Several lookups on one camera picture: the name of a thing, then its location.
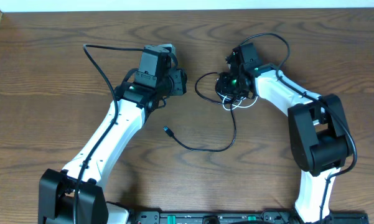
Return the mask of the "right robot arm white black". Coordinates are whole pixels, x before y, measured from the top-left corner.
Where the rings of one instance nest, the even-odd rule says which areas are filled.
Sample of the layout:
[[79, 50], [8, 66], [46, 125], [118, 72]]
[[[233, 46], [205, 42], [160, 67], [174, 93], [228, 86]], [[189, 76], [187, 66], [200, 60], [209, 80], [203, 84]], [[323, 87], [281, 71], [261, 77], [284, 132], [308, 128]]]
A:
[[299, 221], [328, 221], [334, 180], [358, 160], [340, 98], [308, 91], [285, 76], [280, 66], [263, 64], [252, 43], [235, 47], [226, 62], [230, 70], [222, 72], [216, 84], [224, 100], [262, 98], [288, 118], [292, 156], [301, 169], [294, 204]]

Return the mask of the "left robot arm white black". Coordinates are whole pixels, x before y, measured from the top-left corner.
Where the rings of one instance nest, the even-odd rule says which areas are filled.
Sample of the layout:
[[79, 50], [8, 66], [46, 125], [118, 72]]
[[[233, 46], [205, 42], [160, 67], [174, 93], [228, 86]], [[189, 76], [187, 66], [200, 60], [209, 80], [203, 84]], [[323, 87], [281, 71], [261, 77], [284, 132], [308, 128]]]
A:
[[111, 171], [149, 115], [170, 96], [186, 92], [187, 75], [178, 67], [172, 44], [140, 49], [138, 68], [110, 87], [110, 108], [82, 150], [62, 170], [47, 169], [39, 182], [39, 223], [127, 223], [130, 211], [108, 202]]

